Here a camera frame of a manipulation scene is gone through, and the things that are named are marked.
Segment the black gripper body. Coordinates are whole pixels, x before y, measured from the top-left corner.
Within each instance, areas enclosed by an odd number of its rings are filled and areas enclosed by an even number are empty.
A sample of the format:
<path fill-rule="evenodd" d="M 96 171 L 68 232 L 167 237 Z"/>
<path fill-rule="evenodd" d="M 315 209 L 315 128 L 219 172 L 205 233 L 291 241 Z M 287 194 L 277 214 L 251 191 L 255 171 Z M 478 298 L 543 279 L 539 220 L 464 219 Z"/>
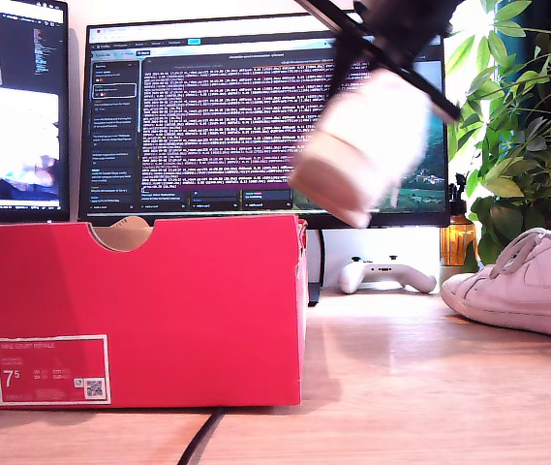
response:
<path fill-rule="evenodd" d="M 362 36 L 370 68 L 387 69 L 427 94 L 442 121 L 460 118 L 460 109 L 413 70 L 414 60 L 433 39 L 450 34 L 450 20 L 460 5 L 458 1 L 355 1 L 353 9 L 360 22 L 330 1 L 306 0 L 299 5 L 336 38 L 340 34 Z"/>

